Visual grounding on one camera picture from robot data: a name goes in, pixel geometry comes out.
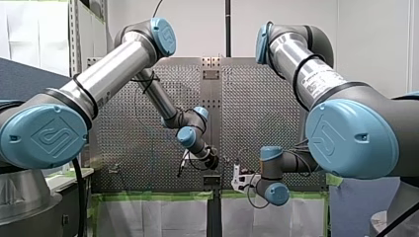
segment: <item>label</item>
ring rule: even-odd
[[[301,85],[314,99],[345,83],[347,81],[330,67],[324,67],[323,70],[313,72],[301,81]]]

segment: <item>black wire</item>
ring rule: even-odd
[[[262,206],[257,206],[257,205],[255,205],[253,202],[252,202],[252,200],[250,199],[250,188],[252,188],[252,181],[253,181],[253,179],[255,178],[255,176],[256,176],[256,172],[253,174],[253,176],[252,176],[252,179],[250,179],[250,184],[249,184],[249,187],[247,188],[247,199],[249,200],[249,203],[253,206],[253,207],[255,207],[256,209],[263,209],[263,208],[265,208],[266,206],[268,206],[269,205],[269,202],[267,201],[267,203],[265,204],[265,205],[262,205]],[[259,184],[259,182],[260,182],[261,180],[259,180],[258,181],[258,183],[256,183],[256,186],[255,186],[255,190],[257,190],[258,189],[258,184]]]
[[[84,224],[86,220],[86,208],[85,208],[85,199],[84,195],[86,190],[84,189],[83,185],[83,176],[81,174],[81,168],[78,163],[77,158],[72,160],[74,171],[76,173],[76,180],[77,180],[77,187],[78,187],[78,195],[79,195],[79,227],[78,227],[78,237],[84,236]]]
[[[383,229],[377,237],[384,237],[386,234],[388,234],[391,230],[393,230],[397,225],[399,225],[401,222],[403,222],[407,217],[415,213],[419,209],[419,202],[414,204],[412,207],[404,211],[403,214],[397,217],[391,224],[387,225],[385,229]]]
[[[207,131],[207,123],[206,123],[206,121],[207,121],[207,119],[204,118],[204,116],[202,116],[200,113],[196,112],[193,109],[187,109],[185,111],[182,108],[177,108],[177,109],[178,109],[178,111],[180,113],[179,114],[179,118],[178,118],[178,127],[182,127],[182,125],[184,124],[185,113],[187,113],[187,112],[194,112],[198,117],[200,117],[201,121],[203,122],[204,129],[202,129],[202,128],[196,126],[196,125],[188,125],[188,126],[195,127],[196,129],[199,129],[203,134],[206,133],[206,131]],[[175,136],[178,136],[179,131],[180,131],[180,129],[178,129],[178,131],[176,132]]]
[[[132,82],[149,82],[144,90],[142,90],[142,94],[145,94],[145,92],[147,92],[148,88],[150,88],[151,84],[153,83],[153,81],[160,81],[160,78],[154,73],[154,71],[151,72],[150,78],[145,79],[145,80],[135,80],[135,79],[131,79],[130,81]]]
[[[298,92],[298,89],[296,87],[296,80],[298,79],[298,74],[299,74],[299,71],[301,70],[301,68],[305,65],[305,63],[307,63],[309,60],[313,59],[314,57],[318,57],[322,61],[325,60],[324,57],[321,54],[314,53],[314,54],[308,56],[307,58],[303,59],[298,64],[298,67],[296,68],[295,73],[293,74],[293,94],[295,95],[295,99],[299,103],[299,105],[303,109],[305,109],[306,111],[308,111],[308,107],[302,102],[301,98],[299,97],[299,92]]]
[[[155,18],[155,17],[156,17],[156,14],[157,14],[158,8],[160,7],[161,2],[163,2],[163,0],[160,0],[160,2],[158,2],[157,7],[156,7],[156,9],[154,10],[153,18]]]
[[[189,157],[189,163],[191,164],[192,167],[194,167],[194,169],[199,170],[199,171],[207,171],[210,169],[209,167],[200,168],[200,167],[195,166],[194,163],[192,163],[191,157]]]
[[[176,177],[180,178],[182,175],[182,171],[183,171],[183,167],[182,167],[182,163],[184,162],[186,156],[189,154],[189,150],[185,153],[185,155],[182,157],[181,163],[179,164],[179,169],[178,169],[178,174],[176,175]]]

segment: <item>silver metal arm segment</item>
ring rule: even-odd
[[[182,145],[204,161],[208,168],[215,169],[218,164],[216,152],[202,138],[207,129],[208,111],[202,107],[186,111],[177,109],[155,77],[151,69],[144,69],[135,75],[135,81],[161,115],[162,125],[179,129],[177,137]]]
[[[160,18],[124,28],[116,42],[112,52],[60,89],[0,111],[3,165],[46,169],[69,162],[86,142],[99,109],[137,73],[176,50],[173,29]]]

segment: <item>pegboard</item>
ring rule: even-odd
[[[289,149],[297,143],[299,109],[290,83],[254,58],[225,58],[221,73],[221,155],[230,161],[225,164],[223,187],[231,189],[232,162],[239,160],[242,168],[258,171],[262,146]],[[325,180],[323,173],[284,177],[292,191],[325,191]]]
[[[258,169],[263,145],[290,148],[298,136],[299,111],[291,86],[253,58],[221,58],[210,70],[207,58],[168,58],[153,67],[175,105],[209,109],[206,139],[218,147],[223,187],[230,189],[232,163]],[[101,110],[95,121],[101,169],[95,171],[95,193],[121,191],[189,192],[203,189],[202,172],[187,168],[177,178],[184,148],[176,131],[163,128],[160,115],[135,82],[129,82]],[[286,175],[295,191],[320,191],[325,177]]]

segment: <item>metal frame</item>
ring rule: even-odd
[[[78,0],[69,0],[70,76],[81,72],[81,47],[78,21]]]

